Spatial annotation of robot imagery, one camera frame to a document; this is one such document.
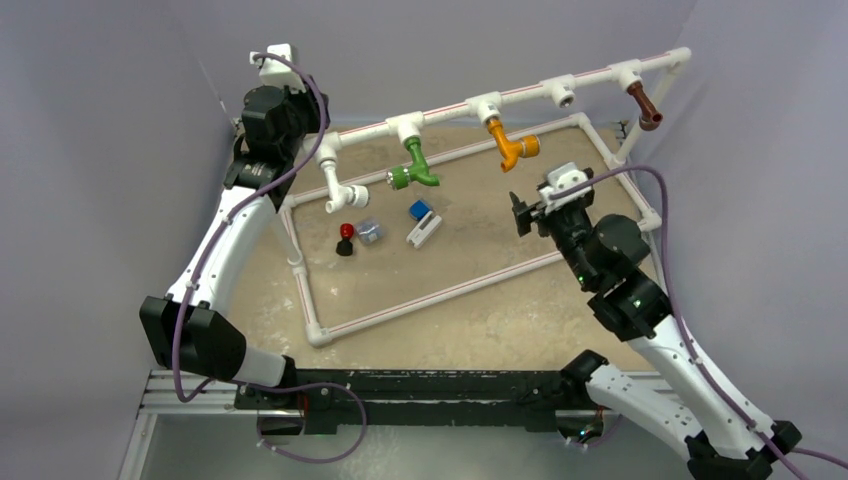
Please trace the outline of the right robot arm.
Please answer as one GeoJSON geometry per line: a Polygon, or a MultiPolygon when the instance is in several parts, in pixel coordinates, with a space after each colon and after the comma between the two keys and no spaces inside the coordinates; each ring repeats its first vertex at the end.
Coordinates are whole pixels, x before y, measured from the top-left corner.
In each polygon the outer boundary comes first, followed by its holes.
{"type": "Polygon", "coordinates": [[[610,407],[661,440],[695,479],[766,479],[779,455],[801,440],[789,421],[758,410],[719,373],[715,381],[740,407],[735,412],[704,378],[710,365],[691,334],[677,325],[663,289],[639,267],[650,248],[637,223],[609,214],[597,223],[577,199],[555,210],[510,197],[517,232],[533,228],[551,238],[584,292],[589,308],[618,340],[646,359],[676,393],[676,400],[635,383],[605,357],[586,350],[561,374],[564,399],[610,407]]]}

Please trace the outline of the orange plastic faucet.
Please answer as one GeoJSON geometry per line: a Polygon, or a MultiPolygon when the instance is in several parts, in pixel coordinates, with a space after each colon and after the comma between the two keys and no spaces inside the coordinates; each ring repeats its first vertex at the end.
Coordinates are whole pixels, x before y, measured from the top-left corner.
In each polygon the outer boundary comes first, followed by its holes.
{"type": "Polygon", "coordinates": [[[520,159],[536,157],[541,151],[541,143],[536,135],[510,140],[497,116],[487,119],[484,125],[495,140],[496,147],[502,156],[500,168],[503,173],[515,168],[520,159]]]}

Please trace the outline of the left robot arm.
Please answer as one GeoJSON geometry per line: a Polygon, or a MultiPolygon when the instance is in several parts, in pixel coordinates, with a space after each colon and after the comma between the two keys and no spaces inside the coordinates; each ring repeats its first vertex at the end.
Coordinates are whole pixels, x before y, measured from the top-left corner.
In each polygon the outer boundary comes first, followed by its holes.
{"type": "Polygon", "coordinates": [[[329,124],[326,95],[307,87],[260,86],[244,97],[243,133],[212,224],[189,265],[139,317],[157,363],[219,381],[259,385],[272,408],[297,399],[288,357],[249,345],[228,318],[230,300],[256,242],[277,215],[305,137],[329,124]]]}

